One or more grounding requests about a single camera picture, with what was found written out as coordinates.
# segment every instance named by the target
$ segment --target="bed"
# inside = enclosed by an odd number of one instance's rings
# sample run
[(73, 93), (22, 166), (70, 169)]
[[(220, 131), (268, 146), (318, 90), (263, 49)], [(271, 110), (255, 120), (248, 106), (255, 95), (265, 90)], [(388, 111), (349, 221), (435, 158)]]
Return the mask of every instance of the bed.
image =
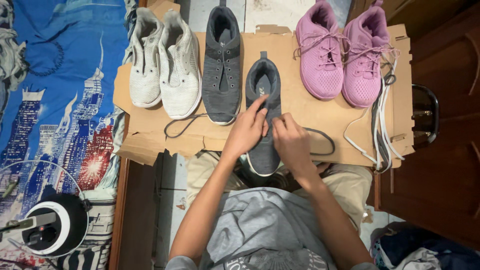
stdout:
[[(0, 224), (21, 219), (54, 193), (92, 204), (80, 248), (53, 260), (60, 269), (104, 269), (117, 200), (124, 112), (113, 81), (135, 23), (134, 0), (0, 0)], [(37, 266), (44, 258), (0, 242), (0, 269)]]

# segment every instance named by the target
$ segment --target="sneaker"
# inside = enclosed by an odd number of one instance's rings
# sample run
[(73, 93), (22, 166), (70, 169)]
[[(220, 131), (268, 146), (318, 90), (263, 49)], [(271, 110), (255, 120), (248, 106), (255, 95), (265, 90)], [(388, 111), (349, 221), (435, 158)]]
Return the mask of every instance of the sneaker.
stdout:
[(282, 114), (280, 102), (280, 74), (275, 64), (267, 59), (267, 52), (260, 53), (261, 58), (253, 64), (245, 82), (245, 103), (249, 108), (262, 95), (270, 96), (262, 108), (267, 108), (266, 120), (268, 133), (247, 153), (250, 167), (260, 176), (269, 176), (275, 172), (280, 157), (275, 150), (272, 136), (272, 118)]
[(137, 107), (149, 108), (162, 100), (158, 42), (163, 27), (163, 23), (148, 8), (137, 9), (137, 23), (130, 39), (133, 52), (130, 98)]
[(355, 107), (371, 106), (380, 91), (380, 58), (390, 41), (385, 12), (377, 0), (370, 8), (350, 21), (344, 35), (350, 39), (342, 94)]
[(342, 90), (338, 23), (326, 0), (317, 1), (297, 24), (300, 77), (314, 97), (332, 99)]
[(197, 108), (202, 96), (198, 39), (177, 11), (168, 11), (163, 20), (158, 44), (163, 107), (170, 118), (179, 120)]
[(202, 96), (208, 118), (219, 125), (240, 110), (240, 31), (233, 12), (220, 2), (208, 18)]

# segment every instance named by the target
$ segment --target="gray t-shirt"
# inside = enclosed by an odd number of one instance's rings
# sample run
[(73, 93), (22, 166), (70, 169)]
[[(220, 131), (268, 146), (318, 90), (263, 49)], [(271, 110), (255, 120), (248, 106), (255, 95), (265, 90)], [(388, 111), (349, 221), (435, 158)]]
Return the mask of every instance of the gray t-shirt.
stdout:
[[(218, 220), (200, 266), (185, 256), (172, 258), (166, 270), (336, 270), (320, 241), (308, 200), (276, 188), (224, 194)], [(352, 270), (378, 270), (371, 263)]]

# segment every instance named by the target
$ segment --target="white floor tile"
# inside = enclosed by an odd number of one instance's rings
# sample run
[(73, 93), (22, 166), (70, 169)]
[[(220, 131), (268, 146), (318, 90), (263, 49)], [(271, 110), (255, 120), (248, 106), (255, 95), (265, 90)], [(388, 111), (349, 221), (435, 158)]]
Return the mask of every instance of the white floor tile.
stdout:
[(187, 168), (182, 155), (163, 156), (162, 188), (187, 189)]
[(157, 262), (155, 266), (165, 266), (164, 257), (170, 252), (173, 239), (187, 212), (187, 192), (183, 190), (162, 190), (158, 217)]
[[(219, 5), (219, 0), (177, 0), (180, 4), (180, 13), (194, 32), (205, 32), (208, 16), (212, 9)], [(227, 0), (229, 7), (239, 24), (240, 32), (243, 32), (245, 21), (245, 0)]]
[[(351, 0), (327, 0), (344, 27)], [(245, 32), (254, 33), (257, 25), (287, 26), (293, 32), (300, 18), (315, 4), (315, 0), (247, 0)]]
[(378, 236), (376, 232), (388, 225), (388, 213), (377, 212), (372, 206), (366, 206), (365, 211), (367, 211), (369, 217), (364, 217), (360, 224), (360, 239), (367, 249), (370, 249), (372, 240)]
[(398, 218), (392, 214), (388, 214), (388, 223), (392, 223), (392, 222), (405, 222), (405, 220)]

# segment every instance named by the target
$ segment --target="person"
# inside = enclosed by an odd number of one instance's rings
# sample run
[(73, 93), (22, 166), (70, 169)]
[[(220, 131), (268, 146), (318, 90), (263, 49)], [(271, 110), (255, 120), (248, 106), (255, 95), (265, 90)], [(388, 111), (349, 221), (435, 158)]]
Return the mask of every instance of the person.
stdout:
[(335, 164), (321, 178), (309, 134), (290, 113), (272, 119), (272, 135), (302, 189), (248, 189), (232, 173), (237, 159), (267, 134), (267, 109), (258, 111), (267, 97), (238, 115), (221, 155), (204, 151), (188, 162), (191, 205), (166, 269), (376, 270), (359, 237), (372, 175)]

